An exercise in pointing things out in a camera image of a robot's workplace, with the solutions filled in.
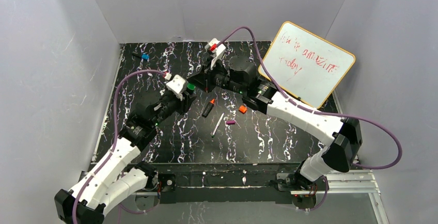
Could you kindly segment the orange black highlighter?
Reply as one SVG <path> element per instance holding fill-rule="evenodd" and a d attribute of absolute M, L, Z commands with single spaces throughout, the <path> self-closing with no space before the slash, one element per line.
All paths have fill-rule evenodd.
<path fill-rule="evenodd" d="M 215 104 L 215 99 L 212 99 L 211 101 L 209 101 L 205 105 L 205 107 L 204 107 L 204 109 L 202 111 L 201 116 L 204 117 L 204 118 L 208 117 L 209 113 L 212 111 L 212 109 L 214 107 L 214 104 Z"/>

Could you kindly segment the blue capped black marker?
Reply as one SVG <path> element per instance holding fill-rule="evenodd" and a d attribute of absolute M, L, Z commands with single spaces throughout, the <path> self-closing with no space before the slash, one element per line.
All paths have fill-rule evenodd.
<path fill-rule="evenodd" d="M 144 54 L 144 53 L 139 53 L 139 52 L 133 52 L 132 56 L 139 58 L 139 59 L 143 59 L 143 60 L 149 60 L 149 55 Z"/>

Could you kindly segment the orange highlighter cap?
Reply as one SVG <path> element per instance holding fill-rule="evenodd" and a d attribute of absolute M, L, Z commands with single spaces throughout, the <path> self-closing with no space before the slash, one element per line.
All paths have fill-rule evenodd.
<path fill-rule="evenodd" d="M 239 112 L 242 113 L 242 114 L 245 114 L 245 113 L 247 112 L 247 107 L 245 107 L 245 106 L 243 106 L 243 105 L 240 106 L 240 107 L 239 107 Z"/>

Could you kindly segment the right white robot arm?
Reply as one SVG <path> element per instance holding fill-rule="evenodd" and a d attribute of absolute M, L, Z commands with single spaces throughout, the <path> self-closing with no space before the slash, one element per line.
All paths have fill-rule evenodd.
<path fill-rule="evenodd" d="M 362 145 L 357 120 L 326 116 L 317 110 L 307 112 L 303 105 L 293 105 L 271 81 L 258 75 L 247 58 L 232 57 L 228 68 L 220 62 L 212 67 L 212 62 L 203 63 L 188 81 L 205 92 L 220 87 L 239 93 L 248 108 L 287 121 L 323 143 L 323 149 L 300 164 L 294 174 L 297 182 L 311 183 L 331 171 L 349 172 Z"/>

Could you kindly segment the aluminium frame rail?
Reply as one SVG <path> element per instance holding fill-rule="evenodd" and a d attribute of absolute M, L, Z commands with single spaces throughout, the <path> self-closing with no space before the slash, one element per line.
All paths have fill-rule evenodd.
<path fill-rule="evenodd" d="M 215 99 L 208 117 L 205 105 Z M 380 189 L 371 170 L 354 168 L 327 175 L 330 189 L 316 210 L 297 210 L 289 191 L 270 183 L 293 173 L 322 144 L 277 118 L 239 112 L 240 97 L 216 89 L 201 93 L 185 115 L 174 114 L 158 127 L 151 144 L 133 160 L 146 161 L 160 174 L 173 174 L 175 190 L 165 192 L 149 212 L 135 206 L 113 209 L 106 223 L 386 223 Z M 211 133 L 220 116 L 214 137 Z M 236 123 L 227 125 L 226 121 Z"/>

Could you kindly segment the whiteboard with orange frame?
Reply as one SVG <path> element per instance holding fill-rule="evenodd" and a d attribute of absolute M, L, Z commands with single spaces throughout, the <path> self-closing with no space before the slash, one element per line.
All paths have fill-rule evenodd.
<path fill-rule="evenodd" d="M 320 108 L 354 65 L 355 56 L 323 38 L 285 22 L 258 72 L 301 102 Z"/>

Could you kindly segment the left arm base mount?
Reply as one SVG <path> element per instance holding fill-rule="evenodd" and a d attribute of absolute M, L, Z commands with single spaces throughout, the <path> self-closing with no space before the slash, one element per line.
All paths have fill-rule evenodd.
<path fill-rule="evenodd" d="M 175 177 L 173 174 L 157 174 L 148 184 L 135 193 L 135 206 L 139 211 L 149 212 L 157 207 L 165 192 L 175 190 Z"/>

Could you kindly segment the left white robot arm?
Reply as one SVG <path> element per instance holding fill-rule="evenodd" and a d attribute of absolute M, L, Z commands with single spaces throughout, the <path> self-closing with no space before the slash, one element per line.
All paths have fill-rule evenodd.
<path fill-rule="evenodd" d="M 57 215 L 64 223 L 103 223 L 105 216 L 132 193 L 147 185 L 155 186 L 156 169 L 146 162 L 135 165 L 119 179 L 125 167 L 155 139 L 157 125 L 173 115 L 185 114 L 196 95 L 189 85 L 179 99 L 171 90 L 162 91 L 157 102 L 138 104 L 117 136 L 115 149 L 105 156 L 69 190 L 54 197 Z"/>

